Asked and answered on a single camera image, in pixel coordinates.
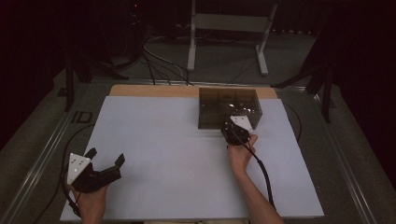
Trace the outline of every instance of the finger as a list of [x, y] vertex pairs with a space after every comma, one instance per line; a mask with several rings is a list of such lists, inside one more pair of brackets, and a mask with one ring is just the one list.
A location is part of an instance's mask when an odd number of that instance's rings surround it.
[[248, 140], [248, 143], [250, 144], [251, 147], [253, 147], [253, 145], [256, 143], [258, 138], [259, 136], [257, 136], [256, 134], [250, 135], [250, 139]]

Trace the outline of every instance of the white board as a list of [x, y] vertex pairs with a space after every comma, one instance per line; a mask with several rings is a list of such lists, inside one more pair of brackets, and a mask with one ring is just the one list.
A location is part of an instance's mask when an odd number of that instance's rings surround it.
[[[257, 156], [271, 180], [282, 217], [323, 216], [286, 111], [280, 100], [260, 100], [254, 131]], [[108, 96], [87, 150], [96, 147], [93, 169], [114, 165], [123, 153], [122, 178], [107, 192], [105, 219], [176, 220], [246, 218], [219, 130], [199, 130], [198, 98]], [[253, 159], [247, 171], [267, 197]], [[66, 204], [61, 220], [78, 220]]]

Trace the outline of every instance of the stand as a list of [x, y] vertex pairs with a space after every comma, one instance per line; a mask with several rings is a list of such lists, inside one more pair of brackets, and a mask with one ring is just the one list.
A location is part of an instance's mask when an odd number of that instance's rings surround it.
[[86, 55], [80, 49], [70, 45], [65, 44], [64, 46], [65, 54], [65, 73], [66, 73], [66, 107], [64, 111], [68, 111], [71, 105], [74, 103], [74, 71], [78, 75], [78, 79], [81, 82], [90, 82], [92, 79], [91, 74], [87, 69], [87, 65], [98, 68], [106, 75], [113, 77], [118, 80], [127, 80], [128, 77], [123, 77], [111, 69], [106, 68], [104, 65], [92, 59], [90, 56]]
[[263, 50], [276, 13], [278, 1], [272, 1], [271, 11], [266, 17], [233, 16], [219, 14], [196, 13], [195, 0], [191, 1], [191, 37], [187, 69], [192, 72], [195, 68], [195, 29], [228, 30], [262, 33], [262, 41], [256, 46], [257, 60], [262, 75], [268, 75], [267, 64]]
[[342, 56], [343, 44], [350, 29], [348, 7], [338, 7], [320, 32], [314, 46], [305, 59], [300, 73], [281, 83], [271, 85], [283, 89], [305, 77], [312, 76], [305, 90], [308, 94], [317, 94], [323, 86], [322, 115], [330, 123], [329, 109], [332, 92], [333, 71], [336, 61]]

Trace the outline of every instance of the wrist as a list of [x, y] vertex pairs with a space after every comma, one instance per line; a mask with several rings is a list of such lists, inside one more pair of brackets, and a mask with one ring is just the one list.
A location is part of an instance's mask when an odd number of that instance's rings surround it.
[[240, 179], [248, 176], [248, 173], [245, 169], [233, 169], [233, 176], [236, 179]]
[[101, 208], [90, 207], [81, 212], [82, 224], [102, 224], [105, 212]]

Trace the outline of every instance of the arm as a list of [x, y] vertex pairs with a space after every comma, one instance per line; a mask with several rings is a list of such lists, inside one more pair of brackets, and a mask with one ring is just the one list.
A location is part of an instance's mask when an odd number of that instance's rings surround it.
[[[251, 135], [249, 143], [253, 147], [257, 141], [257, 135]], [[252, 157], [243, 146], [228, 145], [229, 160], [233, 176], [238, 184], [238, 188], [244, 197], [252, 224], [276, 224], [284, 223], [275, 208], [264, 198], [257, 189], [246, 172], [248, 162]]]
[[106, 210], [106, 193], [108, 186], [104, 186], [92, 193], [77, 192], [70, 189], [77, 200], [82, 224], [101, 224]]

